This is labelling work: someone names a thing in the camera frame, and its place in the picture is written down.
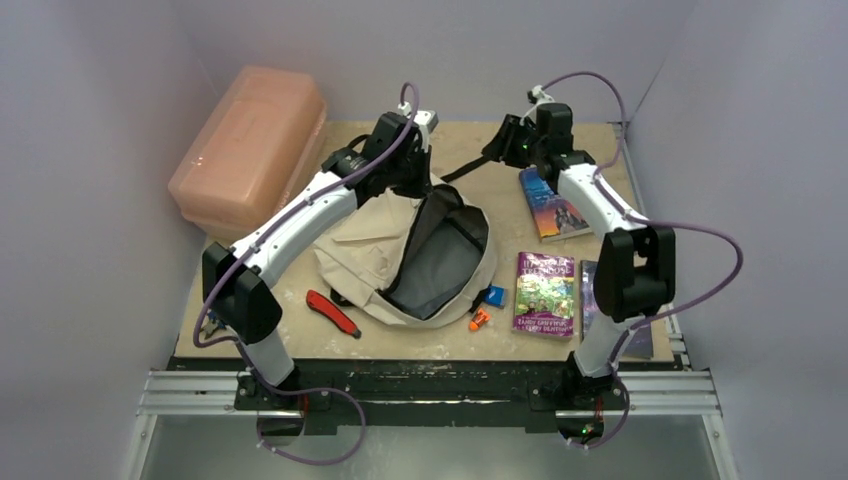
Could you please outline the Jane Eyre book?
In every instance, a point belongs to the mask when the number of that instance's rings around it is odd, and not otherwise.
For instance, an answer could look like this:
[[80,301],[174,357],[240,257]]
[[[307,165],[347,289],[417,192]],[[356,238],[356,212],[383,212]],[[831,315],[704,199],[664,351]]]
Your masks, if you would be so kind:
[[521,170],[518,180],[539,239],[543,243],[591,233],[577,209],[556,194],[535,168]]

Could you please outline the beige backpack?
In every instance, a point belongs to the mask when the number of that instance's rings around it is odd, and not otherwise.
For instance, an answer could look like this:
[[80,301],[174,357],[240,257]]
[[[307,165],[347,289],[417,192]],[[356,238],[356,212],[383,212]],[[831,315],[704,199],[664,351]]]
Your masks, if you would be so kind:
[[432,177],[423,199],[388,191],[314,244],[318,273],[339,306],[396,327],[436,329],[481,305],[497,267],[488,216]]

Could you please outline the purple treehouse book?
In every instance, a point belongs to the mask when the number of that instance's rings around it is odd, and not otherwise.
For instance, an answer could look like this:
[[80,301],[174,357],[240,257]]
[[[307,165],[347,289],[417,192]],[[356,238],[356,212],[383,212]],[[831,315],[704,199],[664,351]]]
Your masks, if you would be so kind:
[[575,270],[570,256],[520,252],[512,330],[557,339],[573,337]]

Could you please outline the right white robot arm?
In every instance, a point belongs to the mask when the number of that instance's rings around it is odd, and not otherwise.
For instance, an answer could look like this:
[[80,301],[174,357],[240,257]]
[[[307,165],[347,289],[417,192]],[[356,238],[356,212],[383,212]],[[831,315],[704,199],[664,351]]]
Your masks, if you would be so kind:
[[539,177],[574,205],[601,242],[593,291],[600,316],[570,354],[561,381],[564,399],[584,407],[612,379],[623,350],[643,321],[675,295],[676,235],[647,225],[602,174],[590,154],[574,146],[573,115],[564,103],[539,102],[534,119],[508,114],[482,152]]

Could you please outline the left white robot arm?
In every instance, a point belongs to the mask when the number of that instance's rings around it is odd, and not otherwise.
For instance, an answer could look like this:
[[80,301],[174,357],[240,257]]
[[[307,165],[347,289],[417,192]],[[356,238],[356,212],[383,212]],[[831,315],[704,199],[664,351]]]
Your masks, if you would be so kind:
[[273,287],[326,230],[369,199],[388,189],[412,198],[427,194],[429,136],[437,124],[430,110],[381,115],[370,134],[331,153],[303,191],[256,231],[203,252],[201,313],[233,332],[272,408],[287,408],[298,395],[296,367],[277,331],[283,309]]

